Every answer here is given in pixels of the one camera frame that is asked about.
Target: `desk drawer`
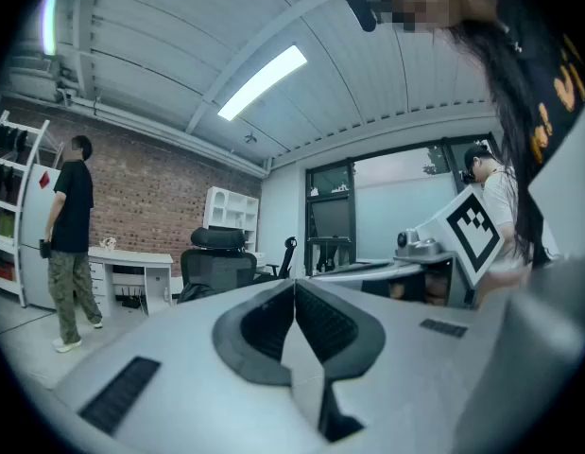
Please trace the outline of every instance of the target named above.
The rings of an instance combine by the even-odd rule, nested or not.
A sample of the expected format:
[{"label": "desk drawer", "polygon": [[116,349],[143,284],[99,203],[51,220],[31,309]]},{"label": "desk drawer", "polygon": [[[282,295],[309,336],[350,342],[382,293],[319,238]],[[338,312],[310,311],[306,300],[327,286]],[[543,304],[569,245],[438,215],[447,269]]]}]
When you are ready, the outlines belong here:
[{"label": "desk drawer", "polygon": [[93,279],[93,294],[97,296],[107,296],[107,285],[105,281]]},{"label": "desk drawer", "polygon": [[95,303],[99,308],[99,311],[101,311],[101,316],[103,316],[103,318],[110,316],[110,304],[105,296],[95,295]]},{"label": "desk drawer", "polygon": [[91,267],[91,277],[93,279],[105,279],[105,268],[103,264],[98,262],[89,262],[88,264]]}]

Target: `white sneaker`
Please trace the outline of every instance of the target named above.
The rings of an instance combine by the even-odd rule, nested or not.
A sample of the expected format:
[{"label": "white sneaker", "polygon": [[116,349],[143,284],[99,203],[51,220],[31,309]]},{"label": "white sneaker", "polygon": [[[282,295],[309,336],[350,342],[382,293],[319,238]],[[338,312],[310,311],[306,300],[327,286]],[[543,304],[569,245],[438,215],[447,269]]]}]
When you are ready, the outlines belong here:
[{"label": "white sneaker", "polygon": [[79,339],[78,341],[76,341],[75,343],[63,343],[63,340],[61,338],[57,338],[56,340],[53,340],[53,348],[55,348],[55,350],[58,353],[67,353],[68,351],[76,348],[77,346],[80,346],[82,344],[82,339]]}]

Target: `concrete floor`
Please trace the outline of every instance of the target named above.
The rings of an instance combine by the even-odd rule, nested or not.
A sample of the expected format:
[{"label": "concrete floor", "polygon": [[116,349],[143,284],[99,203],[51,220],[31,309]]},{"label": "concrete floor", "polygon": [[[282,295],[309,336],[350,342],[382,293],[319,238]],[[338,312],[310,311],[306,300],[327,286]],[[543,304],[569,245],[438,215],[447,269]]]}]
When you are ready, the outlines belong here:
[{"label": "concrete floor", "polygon": [[0,346],[13,370],[32,376],[49,390],[93,351],[128,333],[145,318],[140,309],[118,307],[103,320],[103,328],[95,330],[77,307],[82,344],[60,354],[51,344],[60,334],[55,311],[36,306],[23,308],[16,296],[0,289]]},{"label": "concrete floor", "polygon": [[[146,318],[140,309],[118,307],[110,318],[103,320],[104,327],[95,330],[77,307],[77,329],[82,344],[59,354],[51,344],[60,334],[55,311],[36,306],[23,308],[16,296],[0,289],[0,346],[15,372],[34,378],[48,390],[54,389],[92,352],[127,334]],[[286,337],[282,364],[292,372],[295,402],[316,427],[323,393],[323,367],[296,322]]]}]

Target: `tree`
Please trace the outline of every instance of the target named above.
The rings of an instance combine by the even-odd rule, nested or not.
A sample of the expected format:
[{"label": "tree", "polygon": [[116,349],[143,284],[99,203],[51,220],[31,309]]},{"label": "tree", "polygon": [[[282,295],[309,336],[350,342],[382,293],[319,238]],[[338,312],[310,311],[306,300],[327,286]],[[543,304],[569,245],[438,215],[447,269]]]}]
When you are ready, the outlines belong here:
[{"label": "tree", "polygon": [[430,165],[425,165],[422,170],[427,175],[439,175],[440,173],[447,173],[449,170],[447,161],[443,155],[443,149],[440,147],[428,147],[428,158],[431,161]]}]

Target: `red sticker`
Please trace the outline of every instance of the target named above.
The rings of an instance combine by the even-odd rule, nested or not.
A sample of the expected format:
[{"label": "red sticker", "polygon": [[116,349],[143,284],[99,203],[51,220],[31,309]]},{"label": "red sticker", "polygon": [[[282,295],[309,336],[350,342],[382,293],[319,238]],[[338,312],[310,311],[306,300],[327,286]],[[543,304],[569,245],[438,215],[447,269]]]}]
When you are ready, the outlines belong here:
[{"label": "red sticker", "polygon": [[40,188],[44,189],[50,182],[50,177],[48,176],[48,172],[45,171],[43,177],[40,178]]}]

